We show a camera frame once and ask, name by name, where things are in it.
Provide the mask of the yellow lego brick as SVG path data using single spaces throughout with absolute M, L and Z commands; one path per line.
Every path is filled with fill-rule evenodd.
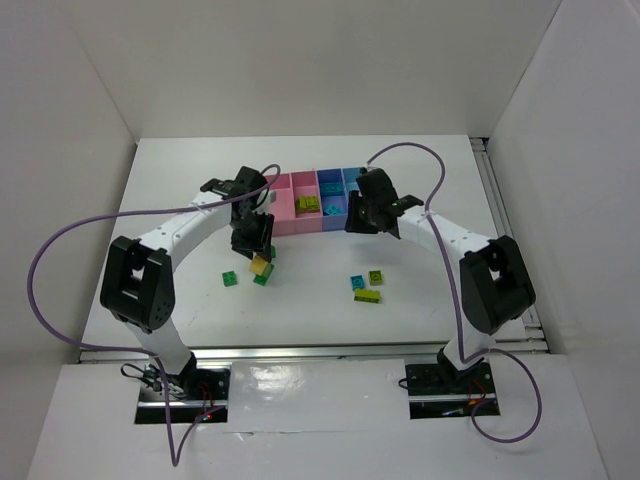
M 249 270 L 255 275 L 264 276 L 272 265 L 267 260 L 263 259 L 259 255 L 255 255 L 249 265 Z

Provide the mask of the cyan long lego brick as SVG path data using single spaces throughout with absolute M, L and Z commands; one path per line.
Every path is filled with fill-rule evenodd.
M 343 185 L 340 182 L 321 183 L 320 193 L 323 197 L 341 196 L 343 194 Z

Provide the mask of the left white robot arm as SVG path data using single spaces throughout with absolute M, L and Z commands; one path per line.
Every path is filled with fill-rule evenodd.
M 269 267 L 275 217 L 269 212 L 268 180 L 243 166 L 231 180 L 211 179 L 191 203 L 156 229 L 110 245 L 100 292 L 101 305 L 124 323 L 171 383 L 194 395 L 211 381 L 182 341 L 172 313 L 174 272 L 213 233 L 232 229 L 231 249 Z

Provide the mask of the lime lego stack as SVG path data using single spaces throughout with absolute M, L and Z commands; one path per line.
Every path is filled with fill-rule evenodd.
M 315 214 L 320 211 L 320 203 L 315 195 L 300 195 L 295 199 L 294 205 L 297 216 Z

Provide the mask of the cyan lego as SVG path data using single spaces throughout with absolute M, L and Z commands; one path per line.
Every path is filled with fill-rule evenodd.
M 344 210 L 339 206 L 330 204 L 323 210 L 325 216 L 341 216 L 344 215 Z

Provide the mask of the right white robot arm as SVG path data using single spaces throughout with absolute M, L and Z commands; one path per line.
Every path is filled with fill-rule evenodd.
M 400 197 L 382 169 L 360 170 L 349 193 L 345 230 L 387 233 L 441 256 L 454 307 L 455 337 L 437 354 L 442 380 L 469 376 L 504 324 L 520 318 L 536 293 L 517 242 L 492 239 L 426 209 L 413 195 Z

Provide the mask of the green lego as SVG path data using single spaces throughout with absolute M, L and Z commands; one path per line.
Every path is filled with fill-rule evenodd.
M 273 270 L 274 267 L 271 264 L 267 265 L 261 274 L 256 274 L 254 276 L 253 282 L 260 286 L 265 286 L 268 283 Z

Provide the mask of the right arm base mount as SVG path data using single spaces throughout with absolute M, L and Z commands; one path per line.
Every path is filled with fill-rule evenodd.
M 407 364 L 398 387 L 408 394 L 411 420 L 499 416 L 492 370 L 487 362 L 461 380 L 448 383 L 436 364 Z

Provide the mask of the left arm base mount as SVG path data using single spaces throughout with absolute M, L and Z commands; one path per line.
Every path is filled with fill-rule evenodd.
M 197 416 L 212 410 L 203 423 L 226 423 L 231 370 L 229 368 L 205 369 L 194 386 L 180 387 L 174 377 L 169 377 L 168 391 L 161 382 L 156 366 L 124 363 L 122 376 L 140 383 L 134 423 L 157 425 L 165 423 L 165 398 L 169 399 L 172 423 L 189 424 Z

